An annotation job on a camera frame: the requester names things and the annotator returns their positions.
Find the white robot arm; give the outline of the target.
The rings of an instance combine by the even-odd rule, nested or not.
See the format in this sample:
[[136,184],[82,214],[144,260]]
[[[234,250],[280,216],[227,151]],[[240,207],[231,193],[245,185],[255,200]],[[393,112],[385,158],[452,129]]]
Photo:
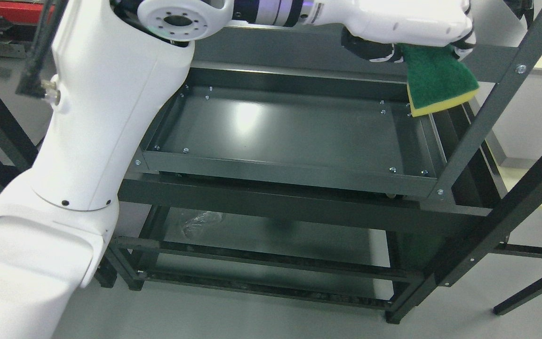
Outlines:
[[293,26],[311,0],[71,0],[52,43],[53,112],[30,169],[0,193],[0,339],[49,339],[88,286],[145,131],[187,77],[196,40],[230,21]]

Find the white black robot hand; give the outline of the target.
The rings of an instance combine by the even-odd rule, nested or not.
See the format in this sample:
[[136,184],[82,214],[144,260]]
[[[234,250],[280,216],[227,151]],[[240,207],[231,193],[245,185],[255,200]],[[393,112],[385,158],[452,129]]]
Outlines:
[[306,24],[342,25],[342,47],[372,63],[402,63],[402,45],[446,48],[456,60],[476,45],[469,0],[316,0]]

